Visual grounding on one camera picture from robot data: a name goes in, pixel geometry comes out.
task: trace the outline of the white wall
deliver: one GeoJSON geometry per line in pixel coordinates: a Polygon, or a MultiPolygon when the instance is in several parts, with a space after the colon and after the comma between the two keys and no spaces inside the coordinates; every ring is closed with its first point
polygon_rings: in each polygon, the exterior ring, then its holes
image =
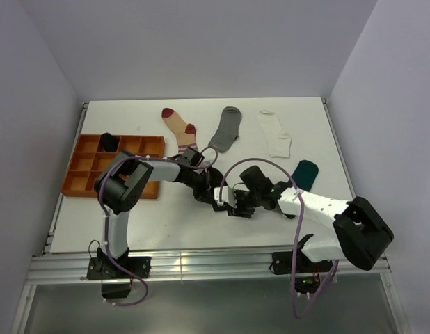
{"type": "Polygon", "coordinates": [[[430,0],[379,0],[329,102],[356,192],[392,227],[414,333],[430,333],[430,0]]]}
{"type": "Polygon", "coordinates": [[[0,333],[45,245],[79,109],[21,3],[0,0],[0,333]]]}
{"type": "Polygon", "coordinates": [[[83,100],[330,95],[376,0],[21,0],[83,100]]]}

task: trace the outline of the tan sock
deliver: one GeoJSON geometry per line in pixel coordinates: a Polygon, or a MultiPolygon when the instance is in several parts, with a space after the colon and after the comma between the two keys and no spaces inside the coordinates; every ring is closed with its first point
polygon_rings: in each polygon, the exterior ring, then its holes
{"type": "Polygon", "coordinates": [[[184,153],[187,148],[198,151],[196,145],[196,129],[191,123],[185,123],[176,111],[170,108],[162,109],[161,117],[167,127],[174,133],[178,144],[178,154],[184,153]]]}

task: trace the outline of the gray sock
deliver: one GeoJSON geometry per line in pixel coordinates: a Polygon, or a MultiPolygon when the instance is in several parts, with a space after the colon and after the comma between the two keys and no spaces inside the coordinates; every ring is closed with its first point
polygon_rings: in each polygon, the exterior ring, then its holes
{"type": "Polygon", "coordinates": [[[214,146],[221,153],[229,150],[238,138],[240,122],[240,110],[233,106],[225,107],[221,113],[220,125],[210,140],[209,146],[214,146]]]}

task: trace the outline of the wooden organizer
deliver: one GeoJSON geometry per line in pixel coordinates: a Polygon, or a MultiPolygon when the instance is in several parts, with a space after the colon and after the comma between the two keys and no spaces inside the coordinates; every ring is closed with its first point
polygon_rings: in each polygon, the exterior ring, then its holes
{"type": "MultiPolygon", "coordinates": [[[[63,180],[62,193],[70,197],[97,197],[94,184],[99,175],[121,150],[154,158],[164,156],[164,138],[160,136],[115,136],[119,139],[117,152],[105,152],[99,134],[80,135],[63,180]]],[[[142,199],[158,198],[159,182],[148,182],[142,199]]]]}

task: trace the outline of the white table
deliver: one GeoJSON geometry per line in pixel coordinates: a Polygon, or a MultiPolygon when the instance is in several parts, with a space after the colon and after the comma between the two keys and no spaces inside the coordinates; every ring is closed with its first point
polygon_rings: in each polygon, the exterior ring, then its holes
{"type": "MultiPolygon", "coordinates": [[[[224,173],[234,162],[247,157],[269,158],[266,139],[257,122],[257,112],[268,109],[277,113],[282,126],[292,137],[289,159],[270,159],[292,173],[303,159],[313,161],[319,174],[311,190],[330,198],[351,199],[351,191],[340,160],[324,106],[318,97],[139,100],[90,102],[82,134],[133,134],[163,136],[166,155],[177,153],[173,133],[161,119],[164,107],[175,109],[185,122],[197,129],[197,144],[203,149],[218,127],[221,111],[226,106],[241,110],[239,138],[216,166],[224,173]]],[[[240,181],[247,167],[237,167],[228,182],[240,181]]],[[[284,175],[273,166],[258,163],[273,182],[284,175]]],[[[228,217],[213,212],[210,205],[196,202],[192,190],[183,184],[162,182],[157,200],[140,200],[133,208],[127,233],[132,250],[218,248],[240,246],[292,245],[296,219],[283,218],[275,212],[257,209],[252,219],[228,217]]],[[[304,221],[302,234],[318,236],[332,230],[312,221],[304,221]]],[[[102,210],[94,198],[64,197],[58,213],[52,253],[85,252],[92,239],[102,238],[102,210]]]]}

